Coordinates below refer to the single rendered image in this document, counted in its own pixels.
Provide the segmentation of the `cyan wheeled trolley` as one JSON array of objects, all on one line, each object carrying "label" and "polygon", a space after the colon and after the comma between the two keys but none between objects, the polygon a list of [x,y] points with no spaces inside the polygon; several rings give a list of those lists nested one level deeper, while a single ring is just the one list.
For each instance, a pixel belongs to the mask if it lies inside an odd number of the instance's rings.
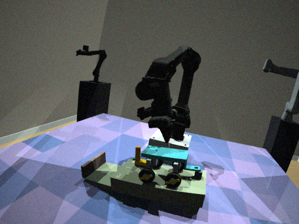
[{"label": "cyan wheeled trolley", "polygon": [[170,188],[180,186],[182,177],[178,174],[181,170],[200,171],[200,166],[187,165],[189,150],[179,150],[173,148],[162,148],[148,145],[141,153],[141,157],[147,157],[146,167],[139,173],[139,179],[143,183],[152,183],[155,172],[152,167],[161,167],[164,161],[172,161],[173,172],[165,178],[165,183]]}]

